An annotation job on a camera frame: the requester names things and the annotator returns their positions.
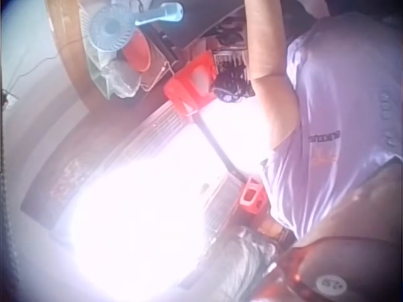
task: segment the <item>white wall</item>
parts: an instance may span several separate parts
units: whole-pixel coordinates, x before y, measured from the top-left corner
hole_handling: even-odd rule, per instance
[[[1,16],[3,88],[57,54],[44,0],[15,0]],[[4,113],[10,217],[23,301],[106,301],[78,273],[49,231],[20,211],[31,182],[65,136],[87,115],[60,58],[48,60],[10,91]]]

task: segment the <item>person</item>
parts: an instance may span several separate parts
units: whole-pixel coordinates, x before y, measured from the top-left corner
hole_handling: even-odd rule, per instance
[[[271,215],[298,239],[402,160],[401,34],[348,13],[287,47],[280,0],[245,0],[245,9],[249,75],[267,121],[263,181]]]

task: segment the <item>bright light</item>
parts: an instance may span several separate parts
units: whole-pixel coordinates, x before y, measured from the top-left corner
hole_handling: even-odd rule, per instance
[[[191,181],[178,181],[182,170],[175,167],[162,157],[137,162],[81,194],[71,226],[76,258],[115,299],[147,301],[162,293],[205,250],[203,203]]]
[[[214,100],[201,112],[224,152],[240,170],[260,173],[260,162],[268,156],[268,124],[258,98],[227,104]]]

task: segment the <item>number sticker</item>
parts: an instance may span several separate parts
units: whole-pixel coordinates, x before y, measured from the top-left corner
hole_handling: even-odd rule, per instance
[[[346,281],[334,275],[325,275],[317,278],[316,287],[326,296],[340,296],[347,291]]]

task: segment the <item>electrical wire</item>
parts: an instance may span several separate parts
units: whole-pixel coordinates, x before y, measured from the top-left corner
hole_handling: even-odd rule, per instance
[[[6,91],[10,96],[14,96],[14,95],[12,95],[10,92],[8,92],[8,91],[12,91],[13,88],[15,87],[15,85],[17,85],[18,81],[19,81],[21,78],[26,77],[26,76],[28,76],[29,74],[31,74],[33,71],[35,71],[39,66],[41,66],[41,65],[42,65],[43,63],[45,63],[46,61],[56,59],[56,58],[59,56],[59,53],[60,53],[63,49],[65,49],[65,47],[67,47],[67,46],[69,46],[69,45],[71,45],[71,44],[73,44],[73,43],[77,43],[77,42],[83,41],[83,40],[86,39],[86,38],[87,38],[87,37],[84,36],[84,37],[81,37],[81,38],[79,38],[79,39],[75,39],[75,40],[73,40],[73,41],[67,42],[66,44],[64,44],[63,46],[61,46],[61,47],[57,50],[57,53],[56,53],[54,56],[44,58],[43,60],[39,61],[39,62],[38,62],[33,68],[31,68],[29,71],[27,71],[27,72],[25,72],[25,73],[23,73],[23,74],[20,74],[20,75],[15,79],[14,83],[10,86],[10,88],[7,89],[7,90],[3,89],[3,91]]]
[[[129,2],[130,8],[133,8],[133,6],[132,6],[133,1],[135,1],[135,2],[137,2],[139,4],[139,12],[142,13],[144,11],[143,2],[141,0],[130,0],[130,2]]]
[[[251,81],[245,76],[245,63],[235,60],[217,65],[217,77],[212,85],[212,92],[225,103],[238,103],[243,98],[254,96]]]

